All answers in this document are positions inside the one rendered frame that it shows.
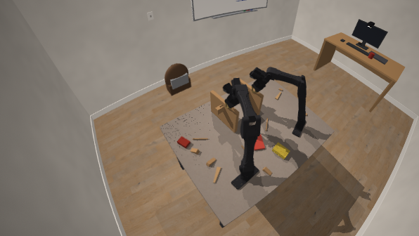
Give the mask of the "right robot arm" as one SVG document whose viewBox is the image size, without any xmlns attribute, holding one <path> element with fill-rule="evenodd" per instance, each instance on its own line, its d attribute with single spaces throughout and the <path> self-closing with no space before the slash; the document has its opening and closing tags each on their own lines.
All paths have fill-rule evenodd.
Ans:
<svg viewBox="0 0 419 236">
<path fill-rule="evenodd" d="M 307 89 L 307 85 L 306 85 L 306 81 L 305 81 L 305 76 L 304 75 L 295 76 L 295 75 L 292 75 L 292 74 L 288 74 L 286 72 L 282 72 L 280 70 L 277 70 L 274 67 L 268 67 L 267 71 L 265 72 L 264 70 L 261 70 L 258 67 L 256 67 L 253 71 L 251 71 L 250 77 L 253 78 L 253 79 L 257 79 L 253 83 L 256 87 L 259 85 L 259 82 L 262 85 L 266 85 L 269 82 L 270 79 L 271 80 L 284 81 L 284 82 L 293 84 L 293 85 L 298 87 L 298 89 L 297 89 L 297 95 L 299 96 L 298 97 L 299 112 L 298 112 L 298 117 L 297 117 L 298 123 L 296 123 L 292 134 L 296 135 L 297 137 L 300 137 L 302 129 L 304 128 L 303 125 L 305 125 L 305 123 L 306 123 L 306 120 L 305 120 L 306 111 L 305 111 L 305 109 L 306 109 L 306 97 L 307 97 L 306 89 Z M 304 85 L 304 81 L 305 81 L 305 85 Z M 305 115 L 304 115 L 304 111 L 305 111 Z"/>
</svg>

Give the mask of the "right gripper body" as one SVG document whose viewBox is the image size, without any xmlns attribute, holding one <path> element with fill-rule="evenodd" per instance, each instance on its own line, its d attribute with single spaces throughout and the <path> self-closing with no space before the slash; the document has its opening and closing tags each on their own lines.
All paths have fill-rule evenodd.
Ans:
<svg viewBox="0 0 419 236">
<path fill-rule="evenodd" d="M 259 92 L 260 90 L 262 90 L 266 85 L 261 85 L 259 83 L 259 85 L 256 87 L 254 84 L 252 84 L 252 87 L 254 87 L 256 92 Z"/>
</svg>

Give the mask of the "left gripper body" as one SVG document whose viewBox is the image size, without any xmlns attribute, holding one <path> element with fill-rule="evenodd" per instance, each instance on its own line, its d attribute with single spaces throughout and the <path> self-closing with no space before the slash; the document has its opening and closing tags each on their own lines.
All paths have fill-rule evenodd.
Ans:
<svg viewBox="0 0 419 236">
<path fill-rule="evenodd" d="M 239 101 L 232 100 L 231 102 L 228 101 L 228 99 L 225 99 L 225 103 L 228 105 L 229 108 L 235 107 L 237 104 L 239 104 Z"/>
</svg>

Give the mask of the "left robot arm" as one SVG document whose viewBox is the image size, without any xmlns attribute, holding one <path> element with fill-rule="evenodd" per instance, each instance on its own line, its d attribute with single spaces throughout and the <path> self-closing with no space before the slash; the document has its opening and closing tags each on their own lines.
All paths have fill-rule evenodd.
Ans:
<svg viewBox="0 0 419 236">
<path fill-rule="evenodd" d="M 223 86 L 223 91 L 227 94 L 230 94 L 227 99 L 231 102 L 233 99 L 240 102 L 240 105 L 243 110 L 243 118 L 240 126 L 241 138 L 245 141 L 245 150 L 244 156 L 241 160 L 241 165 L 239 170 L 241 174 L 236 177 L 231 184 L 239 190 L 246 182 L 248 182 L 258 171 L 259 169 L 254 165 L 254 145 L 257 141 L 257 137 L 260 136 L 261 129 L 261 117 L 257 115 L 253 110 L 252 104 L 249 98 L 249 92 L 246 84 L 240 83 L 240 78 L 233 78 L 231 84 L 227 83 Z M 238 85 L 240 84 L 240 85 Z M 233 94 L 232 94 L 232 92 Z M 233 98 L 232 98 L 233 95 Z M 235 96 L 236 95 L 236 96 Z M 244 116 L 245 115 L 245 116 Z M 248 120 L 249 118 L 249 120 Z M 255 125 L 250 125 L 249 123 L 256 122 Z"/>
</svg>

